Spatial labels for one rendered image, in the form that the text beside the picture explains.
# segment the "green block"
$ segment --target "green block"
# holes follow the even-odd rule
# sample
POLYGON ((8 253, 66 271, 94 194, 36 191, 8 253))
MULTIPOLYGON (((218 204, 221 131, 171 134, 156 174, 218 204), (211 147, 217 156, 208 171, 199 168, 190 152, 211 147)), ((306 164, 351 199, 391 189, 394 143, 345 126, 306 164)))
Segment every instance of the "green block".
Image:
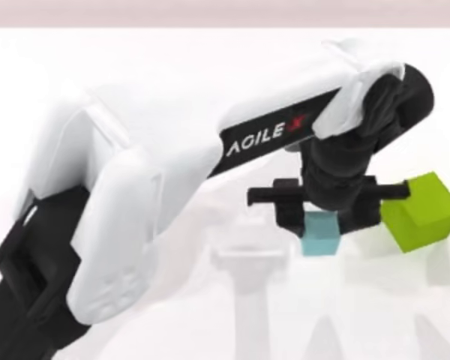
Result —
POLYGON ((450 192, 435 172, 409 180, 411 196, 386 200, 382 220, 403 252, 439 242, 450 234, 450 192))

